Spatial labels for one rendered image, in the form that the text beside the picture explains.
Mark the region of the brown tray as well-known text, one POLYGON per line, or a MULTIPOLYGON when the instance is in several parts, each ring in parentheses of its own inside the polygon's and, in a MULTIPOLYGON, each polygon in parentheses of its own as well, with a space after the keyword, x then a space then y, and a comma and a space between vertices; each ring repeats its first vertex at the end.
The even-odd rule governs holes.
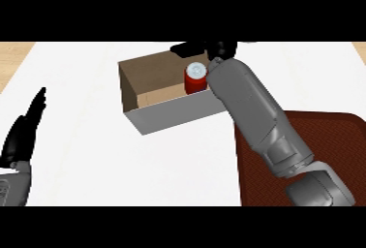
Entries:
MULTIPOLYGON (((314 153, 330 165, 353 196, 366 206, 366 121, 351 113, 289 111, 286 115, 314 153)), ((241 206, 290 206, 284 188, 300 176, 277 178, 250 150, 234 128, 241 206)))

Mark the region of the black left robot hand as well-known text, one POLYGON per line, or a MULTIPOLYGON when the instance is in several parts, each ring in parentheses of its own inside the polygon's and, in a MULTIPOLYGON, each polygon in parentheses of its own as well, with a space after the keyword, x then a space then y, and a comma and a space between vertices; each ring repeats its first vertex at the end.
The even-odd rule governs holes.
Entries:
POLYGON ((0 168, 8 169, 17 161, 29 161, 35 143, 35 131, 45 109, 45 88, 41 88, 30 101, 24 115, 20 115, 8 131, 1 154, 0 168))

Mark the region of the cardboard box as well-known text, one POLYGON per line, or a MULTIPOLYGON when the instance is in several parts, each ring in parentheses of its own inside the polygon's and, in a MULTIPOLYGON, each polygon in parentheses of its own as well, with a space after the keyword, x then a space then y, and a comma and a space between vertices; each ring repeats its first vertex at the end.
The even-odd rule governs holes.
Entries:
POLYGON ((187 95, 184 69, 206 54, 181 58, 163 51, 117 62, 122 113, 141 135, 225 110, 209 89, 187 95))

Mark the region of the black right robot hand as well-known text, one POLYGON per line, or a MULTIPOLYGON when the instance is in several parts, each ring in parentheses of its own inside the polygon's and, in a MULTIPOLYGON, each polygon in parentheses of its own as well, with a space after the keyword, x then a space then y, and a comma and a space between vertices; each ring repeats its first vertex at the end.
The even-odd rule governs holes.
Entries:
POLYGON ((235 55, 237 43, 231 41, 188 41, 169 47, 184 64, 209 61, 221 63, 235 55))

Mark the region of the red can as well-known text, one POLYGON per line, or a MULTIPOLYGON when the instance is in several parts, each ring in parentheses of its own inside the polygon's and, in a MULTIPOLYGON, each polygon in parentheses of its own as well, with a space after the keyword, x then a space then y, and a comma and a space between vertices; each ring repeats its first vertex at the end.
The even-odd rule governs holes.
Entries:
POLYGON ((185 94, 206 90, 206 66, 193 62, 184 69, 184 90, 185 94))

